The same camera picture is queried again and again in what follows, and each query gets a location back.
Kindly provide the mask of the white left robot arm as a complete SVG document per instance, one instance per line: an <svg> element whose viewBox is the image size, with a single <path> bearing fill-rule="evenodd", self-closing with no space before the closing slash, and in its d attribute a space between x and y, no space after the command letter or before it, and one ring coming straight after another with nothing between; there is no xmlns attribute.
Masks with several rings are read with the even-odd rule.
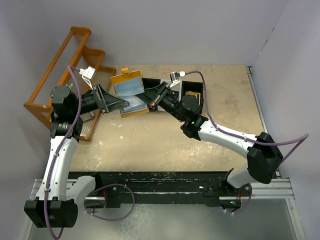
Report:
<svg viewBox="0 0 320 240"><path fill-rule="evenodd" d="M106 114L127 107L129 102L108 93L100 84L81 96L59 85L50 96L50 154L35 198L25 202L24 212L37 228L72 228L86 196L98 196L103 191L102 182L92 176L81 176L67 187L83 126L80 116L95 110Z"/></svg>

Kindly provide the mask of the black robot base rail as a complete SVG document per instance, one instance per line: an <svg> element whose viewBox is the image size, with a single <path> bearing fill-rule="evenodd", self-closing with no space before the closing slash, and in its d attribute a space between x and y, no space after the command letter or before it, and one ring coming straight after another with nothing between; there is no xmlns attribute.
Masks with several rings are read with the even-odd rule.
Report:
<svg viewBox="0 0 320 240"><path fill-rule="evenodd" d="M69 179L90 176L97 193L86 204L119 208L122 204L205 205L237 209L250 196L248 184L240 189L227 186L225 171L73 171Z"/></svg>

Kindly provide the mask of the yellow leather card holder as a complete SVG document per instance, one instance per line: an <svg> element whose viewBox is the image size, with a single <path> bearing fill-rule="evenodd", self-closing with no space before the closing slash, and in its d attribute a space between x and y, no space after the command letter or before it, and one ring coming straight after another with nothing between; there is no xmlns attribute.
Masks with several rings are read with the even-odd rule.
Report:
<svg viewBox="0 0 320 240"><path fill-rule="evenodd" d="M138 98L138 94L145 92L142 75L139 70L129 71L127 67L122 68L121 73L112 76L110 81L116 96L127 102L119 110L122 118L149 112L148 105Z"/></svg>

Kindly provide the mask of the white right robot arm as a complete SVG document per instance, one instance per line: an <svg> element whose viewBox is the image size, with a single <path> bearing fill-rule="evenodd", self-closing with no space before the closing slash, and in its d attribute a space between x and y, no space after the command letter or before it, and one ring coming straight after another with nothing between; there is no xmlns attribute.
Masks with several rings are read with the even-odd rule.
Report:
<svg viewBox="0 0 320 240"><path fill-rule="evenodd" d="M144 89L137 97L149 107L159 106L182 122L180 128L188 138L217 144L247 160L244 166L231 169L222 183L222 190L228 196L255 181L269 184L283 161L283 155L270 134L242 133L212 123L202 115L202 106L195 96L185 95L178 99L165 82Z"/></svg>

